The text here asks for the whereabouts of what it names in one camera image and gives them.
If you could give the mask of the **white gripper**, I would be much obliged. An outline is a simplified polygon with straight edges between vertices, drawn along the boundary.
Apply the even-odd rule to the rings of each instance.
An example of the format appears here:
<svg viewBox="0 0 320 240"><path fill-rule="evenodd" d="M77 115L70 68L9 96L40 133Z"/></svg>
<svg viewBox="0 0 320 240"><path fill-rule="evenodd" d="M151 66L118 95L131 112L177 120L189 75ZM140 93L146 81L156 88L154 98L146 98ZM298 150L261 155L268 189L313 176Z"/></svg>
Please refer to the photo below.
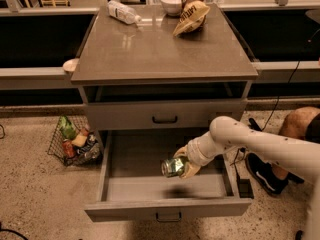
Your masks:
<svg viewBox="0 0 320 240"><path fill-rule="evenodd" d="M186 156L188 157L189 161L185 163L184 171L180 175L182 179L195 176L202 166L208 164L208 158L205 157L204 153L200 150L198 138L190 140L187 144L187 147L184 146L179 148L173 155L174 158Z"/></svg>

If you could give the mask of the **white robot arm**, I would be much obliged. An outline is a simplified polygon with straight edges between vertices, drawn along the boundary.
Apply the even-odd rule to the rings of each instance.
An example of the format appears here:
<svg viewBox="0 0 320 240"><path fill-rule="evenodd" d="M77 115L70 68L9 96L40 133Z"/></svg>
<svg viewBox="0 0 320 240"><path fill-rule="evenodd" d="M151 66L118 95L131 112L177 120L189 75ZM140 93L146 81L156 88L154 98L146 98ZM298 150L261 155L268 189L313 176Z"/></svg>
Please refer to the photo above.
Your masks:
<svg viewBox="0 0 320 240"><path fill-rule="evenodd" d="M255 131L231 117L220 116L211 122L208 132L189 141L174 157L188 158L191 169L184 177L191 177L232 147L246 147L314 185L303 240L320 240L320 144Z"/></svg>

